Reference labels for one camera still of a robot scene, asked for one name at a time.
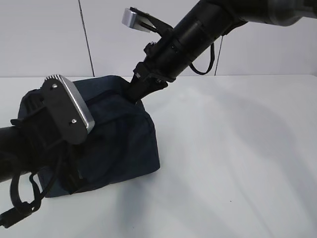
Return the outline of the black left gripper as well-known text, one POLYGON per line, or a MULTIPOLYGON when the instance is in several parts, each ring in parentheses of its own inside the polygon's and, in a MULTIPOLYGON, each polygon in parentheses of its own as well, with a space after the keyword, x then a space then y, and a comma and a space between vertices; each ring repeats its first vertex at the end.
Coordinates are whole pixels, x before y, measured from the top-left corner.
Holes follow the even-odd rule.
POLYGON ((24 96, 11 124, 11 162, 23 173, 53 164, 58 154, 71 145, 62 139, 42 95, 24 96))

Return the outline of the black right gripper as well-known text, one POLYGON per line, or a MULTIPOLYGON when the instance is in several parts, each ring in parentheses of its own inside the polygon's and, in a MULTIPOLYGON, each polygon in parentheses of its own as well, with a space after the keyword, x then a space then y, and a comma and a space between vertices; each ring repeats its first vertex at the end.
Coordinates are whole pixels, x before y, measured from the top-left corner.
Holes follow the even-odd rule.
POLYGON ((191 29, 167 28, 144 48, 146 57, 133 70, 126 98, 137 102, 173 82, 196 59, 196 34, 191 29))

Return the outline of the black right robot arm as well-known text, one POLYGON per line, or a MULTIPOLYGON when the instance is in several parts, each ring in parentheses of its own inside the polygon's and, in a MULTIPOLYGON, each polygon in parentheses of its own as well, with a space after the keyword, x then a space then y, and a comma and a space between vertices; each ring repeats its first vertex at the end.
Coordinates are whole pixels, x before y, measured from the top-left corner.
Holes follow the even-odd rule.
POLYGON ((146 45, 145 59, 135 69, 126 97, 132 101, 166 88, 214 42, 248 22, 290 26, 301 18, 316 18, 314 0, 201 0, 176 25, 134 7, 125 9, 122 23, 155 32, 160 39, 146 45))

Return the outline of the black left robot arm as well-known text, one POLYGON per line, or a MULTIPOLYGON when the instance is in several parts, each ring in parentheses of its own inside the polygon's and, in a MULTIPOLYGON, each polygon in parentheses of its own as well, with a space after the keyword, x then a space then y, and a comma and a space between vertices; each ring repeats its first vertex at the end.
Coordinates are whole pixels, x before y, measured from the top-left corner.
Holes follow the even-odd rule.
POLYGON ((18 116, 0 129, 0 179, 55 167, 87 138, 83 110, 69 97, 25 95, 18 116))

